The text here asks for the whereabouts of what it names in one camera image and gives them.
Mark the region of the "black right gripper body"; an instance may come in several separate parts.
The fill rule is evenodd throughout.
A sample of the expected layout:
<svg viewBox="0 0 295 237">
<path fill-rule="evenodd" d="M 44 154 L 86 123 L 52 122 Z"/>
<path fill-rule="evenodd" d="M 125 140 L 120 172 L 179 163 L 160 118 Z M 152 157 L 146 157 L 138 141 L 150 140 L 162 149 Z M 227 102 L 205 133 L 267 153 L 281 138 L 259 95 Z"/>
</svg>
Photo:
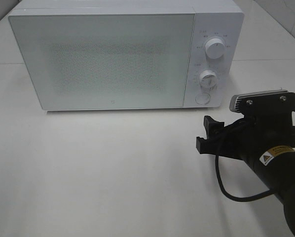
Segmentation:
<svg viewBox="0 0 295 237">
<path fill-rule="evenodd" d="M 216 158 L 222 156 L 251 163 L 265 152 L 274 157 L 281 149 L 293 150 L 295 125 L 292 114 L 245 116 L 224 127 L 217 138 Z"/>
</svg>

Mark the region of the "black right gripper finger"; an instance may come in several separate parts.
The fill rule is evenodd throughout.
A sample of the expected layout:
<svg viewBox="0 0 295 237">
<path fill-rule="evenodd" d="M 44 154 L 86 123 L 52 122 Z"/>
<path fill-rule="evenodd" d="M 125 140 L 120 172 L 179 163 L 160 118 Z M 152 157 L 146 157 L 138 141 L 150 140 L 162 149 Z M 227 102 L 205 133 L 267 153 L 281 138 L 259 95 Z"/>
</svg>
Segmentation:
<svg viewBox="0 0 295 237">
<path fill-rule="evenodd" d="M 219 145 L 219 140 L 216 138 L 205 139 L 196 137 L 196 149 L 199 154 L 215 155 Z"/>
<path fill-rule="evenodd" d="M 213 137 L 224 129 L 224 122 L 216 121 L 211 116 L 204 116 L 203 125 L 207 137 Z"/>
</svg>

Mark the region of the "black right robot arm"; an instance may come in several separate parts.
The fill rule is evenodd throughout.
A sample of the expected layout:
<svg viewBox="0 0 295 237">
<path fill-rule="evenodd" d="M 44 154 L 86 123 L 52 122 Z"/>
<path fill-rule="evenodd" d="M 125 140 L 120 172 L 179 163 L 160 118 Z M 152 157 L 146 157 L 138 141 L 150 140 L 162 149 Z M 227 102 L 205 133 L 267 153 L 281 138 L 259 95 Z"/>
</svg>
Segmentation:
<svg viewBox="0 0 295 237">
<path fill-rule="evenodd" d="M 288 227 L 295 236 L 295 125 L 292 111 L 244 115 L 230 125 L 204 116 L 206 138 L 196 138 L 200 154 L 215 156 L 221 192 L 236 202 L 251 202 L 275 195 L 282 203 Z M 236 197 L 224 187 L 220 157 L 241 160 L 268 187 L 267 191 Z"/>
</svg>

